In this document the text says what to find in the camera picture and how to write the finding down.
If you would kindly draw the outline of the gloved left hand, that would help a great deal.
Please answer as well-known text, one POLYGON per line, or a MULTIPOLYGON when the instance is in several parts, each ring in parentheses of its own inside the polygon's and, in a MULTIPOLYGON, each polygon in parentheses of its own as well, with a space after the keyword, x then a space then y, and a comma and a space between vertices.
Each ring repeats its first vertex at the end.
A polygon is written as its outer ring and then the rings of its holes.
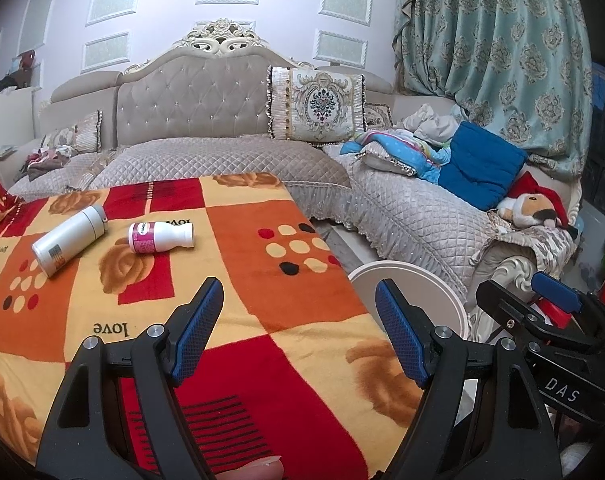
POLYGON ((217 480, 282 480, 284 467, 280 456, 268 456, 240 468, 217 474, 217 480))

